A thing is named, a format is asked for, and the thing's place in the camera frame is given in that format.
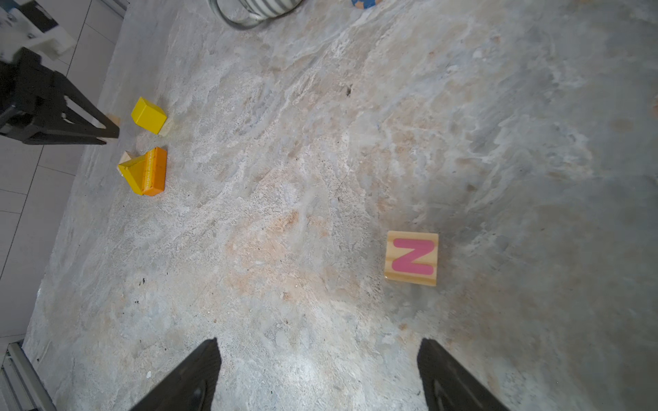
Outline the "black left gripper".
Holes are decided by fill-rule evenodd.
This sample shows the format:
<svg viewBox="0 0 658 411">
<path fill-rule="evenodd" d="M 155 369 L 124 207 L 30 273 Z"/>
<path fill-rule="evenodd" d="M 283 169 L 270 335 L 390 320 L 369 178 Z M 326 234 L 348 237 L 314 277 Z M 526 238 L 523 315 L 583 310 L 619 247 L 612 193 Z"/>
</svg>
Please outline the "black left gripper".
<svg viewBox="0 0 658 411">
<path fill-rule="evenodd" d="M 25 47 L 10 63 L 1 62 L 1 128 L 25 127 L 33 116 L 35 127 L 30 137 L 3 137 L 31 146 L 102 146 L 101 139 L 119 138 L 120 128 L 61 73 L 52 74 L 46 99 L 37 106 L 41 75 L 41 56 Z"/>
</svg>

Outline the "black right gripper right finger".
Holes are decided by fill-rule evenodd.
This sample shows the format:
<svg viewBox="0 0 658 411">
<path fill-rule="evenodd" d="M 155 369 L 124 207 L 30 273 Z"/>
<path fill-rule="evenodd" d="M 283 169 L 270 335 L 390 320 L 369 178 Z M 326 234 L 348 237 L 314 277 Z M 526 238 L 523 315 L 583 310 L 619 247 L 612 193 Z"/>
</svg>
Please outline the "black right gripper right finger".
<svg viewBox="0 0 658 411">
<path fill-rule="evenodd" d="M 509 410 L 437 341 L 424 338 L 416 362 L 428 410 Z"/>
</svg>

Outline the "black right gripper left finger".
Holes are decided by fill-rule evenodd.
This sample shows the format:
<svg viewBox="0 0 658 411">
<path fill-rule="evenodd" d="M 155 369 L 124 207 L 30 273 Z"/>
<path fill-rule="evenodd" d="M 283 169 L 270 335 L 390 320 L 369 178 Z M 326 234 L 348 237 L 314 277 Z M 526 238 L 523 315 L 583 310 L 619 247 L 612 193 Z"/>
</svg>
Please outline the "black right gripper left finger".
<svg viewBox="0 0 658 411">
<path fill-rule="evenodd" d="M 130 410 L 210 411 L 221 365 L 217 339 L 207 339 Z"/>
</svg>

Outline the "plain wood grooved block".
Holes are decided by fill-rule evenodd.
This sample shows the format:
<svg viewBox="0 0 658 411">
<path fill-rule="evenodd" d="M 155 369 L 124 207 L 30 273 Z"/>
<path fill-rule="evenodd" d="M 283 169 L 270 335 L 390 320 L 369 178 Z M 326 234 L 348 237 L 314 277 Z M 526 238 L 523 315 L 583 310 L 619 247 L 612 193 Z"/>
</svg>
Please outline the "plain wood grooved block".
<svg viewBox="0 0 658 411">
<path fill-rule="evenodd" d="M 123 175 L 123 173 L 126 169 L 126 166 L 124 166 L 123 164 L 129 162 L 132 159 L 133 159 L 133 157 L 128 152 L 124 152 L 122 154 L 122 156 L 120 158 L 120 161 L 119 161 L 119 165 L 118 165 L 118 171 L 121 175 Z"/>
</svg>

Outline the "wood letter N block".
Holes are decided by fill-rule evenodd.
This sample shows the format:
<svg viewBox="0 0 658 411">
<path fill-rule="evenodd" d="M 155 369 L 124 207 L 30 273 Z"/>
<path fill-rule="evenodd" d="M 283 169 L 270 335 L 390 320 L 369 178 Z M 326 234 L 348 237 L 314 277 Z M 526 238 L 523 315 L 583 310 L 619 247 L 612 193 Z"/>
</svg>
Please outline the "wood letter N block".
<svg viewBox="0 0 658 411">
<path fill-rule="evenodd" d="M 389 231 L 384 274 L 387 280 L 435 287 L 440 237 L 435 233 Z"/>
</svg>

